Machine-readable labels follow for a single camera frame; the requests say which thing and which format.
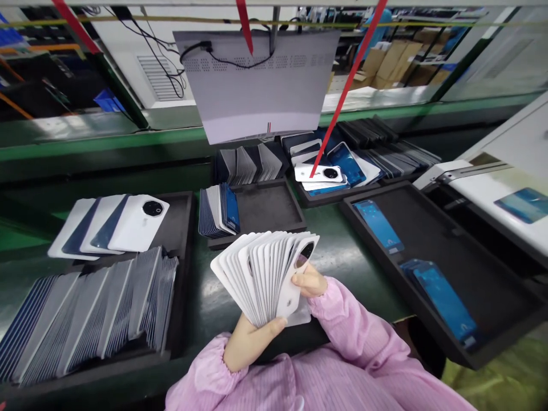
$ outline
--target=camera module cutout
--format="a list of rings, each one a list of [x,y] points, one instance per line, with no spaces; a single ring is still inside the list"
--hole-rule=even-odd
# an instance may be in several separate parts
[[[326,176],[328,179],[334,179],[339,176],[339,173],[337,173],[337,170],[334,168],[326,168],[324,170],[324,176]]]
[[[150,201],[144,204],[143,211],[146,215],[156,217],[162,214],[162,212],[164,211],[164,207],[158,202]]]
[[[312,251],[314,251],[314,243],[308,243],[297,257],[297,261],[295,261],[295,268],[301,268],[304,266],[312,255]]]

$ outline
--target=ventilation grille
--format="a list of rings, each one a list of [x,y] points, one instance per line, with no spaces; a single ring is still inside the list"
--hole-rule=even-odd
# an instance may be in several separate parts
[[[138,56],[137,57],[141,67],[143,68],[144,73],[148,78],[148,82],[152,86],[156,98],[158,101],[173,101],[181,100],[183,95],[183,90],[181,85],[178,82],[181,82],[179,77],[172,79],[173,85],[171,84],[170,79],[166,76],[162,66],[169,74],[175,74],[174,67],[168,62],[167,58],[158,56],[158,60],[162,66],[158,63],[154,56]]]
[[[282,70],[282,69],[301,69],[304,67],[331,66],[333,65],[333,54],[313,54],[311,57],[303,54],[294,55],[275,55],[270,57],[263,64],[259,64],[251,69],[236,67],[227,63],[221,63],[212,58],[194,58],[184,60],[184,69],[186,71],[227,71],[227,70]],[[226,59],[240,66],[251,66],[267,59],[268,56],[261,57],[235,57]]]

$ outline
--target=foam tray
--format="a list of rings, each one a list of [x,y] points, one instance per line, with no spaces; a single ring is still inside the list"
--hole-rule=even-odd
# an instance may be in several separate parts
[[[388,254],[353,204],[373,200],[405,249]],[[546,301],[409,182],[345,198],[340,208],[447,357],[478,369],[540,324]],[[435,262],[478,327],[464,349],[400,269],[413,259]]]
[[[25,388],[8,387],[7,391],[4,392],[8,397],[33,396],[86,384],[117,374],[148,368],[177,358],[182,354],[184,348],[183,309],[186,279],[192,260],[191,236],[194,231],[196,198],[191,191],[162,194],[155,197],[169,203],[170,207],[150,248],[162,245],[170,257],[176,256],[179,258],[164,353],[161,354],[151,350],[147,347],[144,339],[137,339],[130,341],[121,352],[112,358],[106,358],[105,360],[93,359],[88,364],[84,364],[82,369],[66,377]],[[84,273],[95,272],[103,267],[110,267],[116,262],[131,260],[136,256],[137,253],[126,252],[121,255],[101,257],[96,261],[75,260],[66,273],[80,270]]]
[[[207,240],[211,250],[227,248],[240,235],[251,232],[301,232],[307,228],[303,212],[286,178],[231,187],[238,201],[240,233]]]
[[[295,174],[293,169],[290,168],[289,171],[291,174],[293,174],[293,176],[291,177],[291,182],[293,183],[295,190],[299,194],[299,199],[301,200],[304,208],[312,208],[324,206],[326,204],[338,203],[345,197],[356,195],[380,187],[379,183],[373,183],[363,187],[354,187],[347,190],[338,190],[330,193],[319,194],[317,196],[311,196],[308,191],[303,188],[303,184],[295,180]]]

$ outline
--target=hand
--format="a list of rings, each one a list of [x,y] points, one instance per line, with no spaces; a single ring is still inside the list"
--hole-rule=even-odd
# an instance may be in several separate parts
[[[312,264],[308,264],[303,274],[291,277],[291,282],[301,288],[301,294],[306,298],[319,297],[327,291],[327,280]]]
[[[286,325],[287,319],[278,317],[257,329],[242,313],[224,349],[223,361],[230,372],[238,372],[253,364]]]

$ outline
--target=red string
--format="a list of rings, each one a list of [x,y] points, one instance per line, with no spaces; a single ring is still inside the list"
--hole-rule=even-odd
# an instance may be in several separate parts
[[[333,118],[331,119],[329,128],[327,129],[327,132],[325,133],[324,141],[322,142],[320,147],[320,152],[318,153],[318,156],[316,157],[316,161],[314,162],[314,167],[312,167],[310,178],[314,176],[314,173],[316,172],[316,168],[318,167],[318,164],[320,164],[321,156],[323,155],[325,151],[325,146],[327,146],[329,137],[331,137],[331,133],[333,132],[333,129],[335,128],[335,124],[337,123],[339,114],[341,114],[344,100],[346,99],[346,95],[348,94],[348,91],[350,90],[350,86],[352,85],[352,81],[354,80],[354,75],[356,74],[356,71],[358,71],[358,66],[360,65],[361,60],[364,57],[364,54],[369,47],[369,43],[371,42],[371,37],[373,37],[373,33],[375,32],[375,29],[377,28],[377,24],[379,20],[381,19],[381,15],[382,15],[382,12],[384,11],[384,8],[386,7],[386,3],[388,3],[388,0],[378,0],[378,4],[377,4],[377,7],[375,8],[375,14],[373,16],[373,20],[371,21],[371,25],[367,29],[364,42],[362,43],[360,47],[360,51],[358,52],[358,55],[356,56],[356,61],[354,61],[354,64],[352,65],[352,69],[350,70],[350,74],[348,75],[348,80],[346,80],[346,84],[344,85],[341,98],[339,99],[339,103],[337,105],[337,109],[335,110],[335,114],[333,114]]]
[[[238,14],[240,15],[241,31],[244,34],[249,52],[253,55],[253,40],[251,39],[251,29],[249,28],[249,17],[247,17],[245,0],[236,0],[236,7],[238,8]]]
[[[78,38],[86,45],[91,54],[100,53],[99,47],[91,39],[90,35],[82,27],[72,10],[69,9],[64,0],[51,0],[54,6],[59,10],[60,15],[67,21],[68,25],[74,30]]]

